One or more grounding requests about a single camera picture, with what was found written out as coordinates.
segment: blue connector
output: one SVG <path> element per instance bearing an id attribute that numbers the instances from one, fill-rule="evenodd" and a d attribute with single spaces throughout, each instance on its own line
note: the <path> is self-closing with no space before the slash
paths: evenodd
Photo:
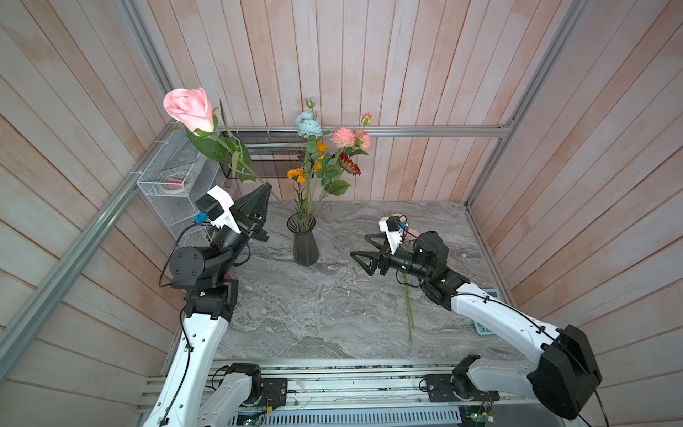
<path id="1" fill-rule="evenodd" d="M 205 223 L 209 220 L 209 217 L 206 216 L 204 212 L 199 212 L 198 214 L 195 215 L 195 222 L 197 224 L 202 224 Z"/>

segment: black mounting plate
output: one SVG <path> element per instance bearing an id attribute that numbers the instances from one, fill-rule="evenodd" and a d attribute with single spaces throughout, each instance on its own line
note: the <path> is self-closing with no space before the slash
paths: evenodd
<path id="1" fill-rule="evenodd" d="M 262 378 L 261 390 L 268 396 L 268 406 L 273 409 L 287 404 L 287 378 Z"/>

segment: pink carnation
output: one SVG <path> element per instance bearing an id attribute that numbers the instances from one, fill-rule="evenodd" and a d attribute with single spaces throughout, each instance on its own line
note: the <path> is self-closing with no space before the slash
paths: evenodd
<path id="1" fill-rule="evenodd" d="M 361 142 L 361 150 L 368 151 L 370 149 L 370 135 L 364 130 L 356 131 L 356 138 Z"/>
<path id="2" fill-rule="evenodd" d="M 347 128 L 335 130 L 332 133 L 332 141 L 334 141 L 337 148 L 352 147 L 356 143 L 353 130 Z"/>

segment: black cable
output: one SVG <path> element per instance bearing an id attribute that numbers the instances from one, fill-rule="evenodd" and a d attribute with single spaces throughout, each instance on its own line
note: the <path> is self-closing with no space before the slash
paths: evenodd
<path id="1" fill-rule="evenodd" d="M 233 267 L 239 267 L 240 265 L 249 261 L 249 258 L 251 258 L 251 248 L 249 247 L 249 242 L 247 242 L 247 250 L 249 251 L 249 255 L 247 256 L 247 259 L 242 261 L 242 262 L 236 262 L 235 264 L 232 264 Z"/>
<path id="2" fill-rule="evenodd" d="M 511 306 L 509 306 L 508 304 L 505 304 L 504 302 L 498 301 L 498 300 L 496 300 L 496 299 L 491 299 L 490 296 L 488 296 L 488 295 L 487 295 L 486 297 L 482 297 L 481 295 L 471 294 L 471 293 L 469 293 L 469 292 L 459 292 L 459 293 L 456 294 L 456 296 L 458 296 L 458 295 L 469 295 L 469 296 L 472 296 L 472 297 L 481 298 L 481 299 L 483 299 L 483 300 L 485 300 L 485 301 L 490 301 L 490 302 L 493 302 L 493 303 L 498 303 L 498 304 L 500 304 L 500 305 L 503 305 L 503 306 L 505 306 L 505 307 L 511 309 L 512 311 L 516 312 L 517 314 L 519 314 L 520 316 L 522 316 L 522 317 L 523 317 L 524 319 L 526 319 L 527 321 L 529 321 L 536 329 L 538 329 L 538 332 L 539 332 L 539 333 L 543 333 L 546 337 L 550 338 L 552 341 L 555 341 L 555 338 L 551 337 L 551 336 L 546 332 L 545 327 L 542 327 L 542 328 L 541 328 L 541 327 L 538 326 L 532 319 L 530 319 L 526 314 L 524 314 L 524 313 L 522 313 L 521 311 L 517 310 L 515 307 L 511 307 Z M 590 373 L 586 370 L 586 368 L 583 367 L 583 364 L 582 364 L 582 363 L 576 358 L 576 356 L 574 356 L 567 348 L 565 348 L 565 347 L 563 347 L 563 346 L 560 346 L 560 345 L 558 345 L 558 347 L 559 347 L 560 350 L 562 350 L 567 356 L 571 357 L 571 358 L 574 360 L 574 362 L 576 362 L 576 364 L 581 368 L 581 370 L 583 371 L 584 374 L 590 375 Z M 602 405 L 602 400 L 600 399 L 600 395 L 598 394 L 598 390 L 597 390 L 597 389 L 594 389 L 593 392 L 596 394 L 596 397 L 597 397 L 597 399 L 598 399 L 598 403 L 600 404 L 600 410 L 602 411 L 602 416 L 604 417 L 605 426 L 606 426 L 606 427 L 609 427 L 609 421 L 608 421 L 608 419 L 607 419 L 607 412 L 604 410 L 604 406 Z"/>
<path id="3" fill-rule="evenodd" d="M 398 279 L 398 270 L 396 270 L 396 281 L 397 281 L 399 284 L 406 285 L 406 286 L 410 286 L 411 288 L 419 288 L 419 287 L 420 287 L 420 285 L 411 285 L 411 284 L 408 283 L 407 281 L 400 281 L 400 280 Z"/>
<path id="4" fill-rule="evenodd" d="M 588 427 L 593 427 L 588 421 L 586 421 L 584 417 L 581 416 L 581 414 L 579 414 L 579 418 L 581 418 L 581 421 L 583 421 Z"/>
<path id="5" fill-rule="evenodd" d="M 171 404 L 166 408 L 166 412 L 164 413 L 164 416 L 161 417 L 161 421 L 159 422 L 159 426 L 165 426 L 168 424 L 168 414 L 173 407 L 173 403 L 176 401 L 176 398 L 178 397 L 178 393 L 180 393 L 180 389 L 182 388 L 183 382 L 185 382 L 185 376 L 187 376 L 187 370 L 190 368 L 190 355 L 192 354 L 192 351 L 195 349 L 190 345 L 190 338 L 187 336 L 187 332 L 185 331 L 185 325 L 182 324 L 182 312 L 185 310 L 185 307 L 180 310 L 180 313 L 178 314 L 178 317 L 180 318 L 180 327 L 182 328 L 182 333 L 185 335 L 185 348 L 187 348 L 187 364 L 185 365 L 185 372 L 182 374 L 182 378 L 180 379 L 180 384 L 178 385 L 178 389 L 176 390 L 176 394 L 173 395 L 173 399 L 171 399 Z"/>
<path id="6" fill-rule="evenodd" d="M 193 223 L 193 224 L 190 224 L 190 225 L 188 225 L 187 227 L 185 227 L 185 228 L 180 232 L 180 235 L 179 235 L 178 238 L 176 239 L 176 242 L 173 244 L 173 249 L 171 249 L 171 253 L 169 253 L 169 257 L 166 258 L 166 262 L 164 263 L 164 268 L 161 269 L 161 274 L 159 275 L 159 288 L 163 288 L 163 287 L 165 287 L 165 286 L 170 286 L 170 285 L 171 285 L 170 283 L 167 283 L 167 284 L 165 284 L 165 285 L 162 285 L 162 284 L 161 284 L 161 280 L 164 278 L 164 272 L 166 271 L 166 267 L 168 267 L 169 262 L 171 262 L 171 255 L 173 255 L 173 252 L 176 250 L 176 247 L 178 246 L 178 243 L 180 242 L 180 239 L 183 237 L 183 235 L 185 234 L 185 232 L 186 232 L 187 230 L 191 229 L 191 228 L 194 227 L 195 225 L 201 225 L 202 227 L 208 227 L 208 226 L 211 225 L 211 224 L 209 224 L 209 223 L 194 224 L 194 223 Z"/>

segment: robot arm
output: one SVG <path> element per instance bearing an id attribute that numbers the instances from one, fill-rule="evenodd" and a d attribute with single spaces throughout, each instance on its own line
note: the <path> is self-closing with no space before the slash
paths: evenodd
<path id="1" fill-rule="evenodd" d="M 377 251 L 351 252 L 351 258 L 368 275 L 377 268 L 386 275 L 394 268 L 417 277 L 420 288 L 435 304 L 489 328 L 527 358 L 520 363 L 468 356 L 454 369 L 444 396 L 452 391 L 451 397 L 468 400 L 482 392 L 505 391 L 534 397 L 563 418 L 579 415 L 602 381 L 581 330 L 572 325 L 559 329 L 492 298 L 469 278 L 448 268 L 448 248 L 436 232 L 420 234 L 415 248 L 408 251 L 395 244 L 400 242 L 398 235 L 407 232 L 399 217 L 382 218 L 380 228 L 384 234 L 365 236 Z"/>
<path id="2" fill-rule="evenodd" d="M 169 375 L 144 427 L 223 426 L 240 405 L 260 404 L 265 391 L 258 365 L 234 363 L 199 411 L 216 348 L 237 302 L 238 281 L 226 275 L 251 238 L 268 239 L 262 226 L 270 188 L 264 184 L 233 203 L 214 187 L 197 201 L 197 222 L 209 221 L 218 231 L 209 246 L 182 247 L 170 257 L 171 287 L 187 291 L 185 319 Z"/>

